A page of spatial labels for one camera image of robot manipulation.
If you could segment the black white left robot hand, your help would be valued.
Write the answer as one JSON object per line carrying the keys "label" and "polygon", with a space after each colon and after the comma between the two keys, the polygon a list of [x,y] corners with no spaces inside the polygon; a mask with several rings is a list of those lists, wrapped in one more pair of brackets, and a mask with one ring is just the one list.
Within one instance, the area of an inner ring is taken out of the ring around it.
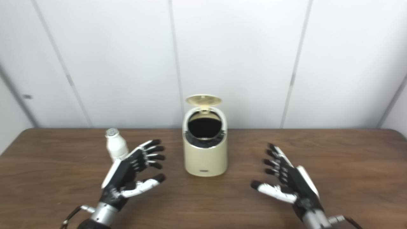
{"label": "black white left robot hand", "polygon": [[137,175],[145,169],[162,168],[157,160],[166,159],[159,154],[164,150],[161,140],[154,139],[137,146],[123,160],[115,160],[102,183],[99,202],[121,211],[130,197],[140,195],[164,182],[164,174],[136,181]]}

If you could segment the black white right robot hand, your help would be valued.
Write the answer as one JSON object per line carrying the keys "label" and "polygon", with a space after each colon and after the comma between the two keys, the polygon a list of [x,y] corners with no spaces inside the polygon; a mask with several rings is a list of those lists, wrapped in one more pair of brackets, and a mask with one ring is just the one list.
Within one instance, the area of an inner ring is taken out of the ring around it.
{"label": "black white right robot hand", "polygon": [[324,212],[319,193],[313,181],[302,166],[294,167],[284,152],[268,143],[266,154],[271,159],[263,163],[270,166],[265,173],[276,177],[280,184],[271,185],[253,180],[251,188],[280,201],[292,204],[297,217],[302,219],[307,212]]}

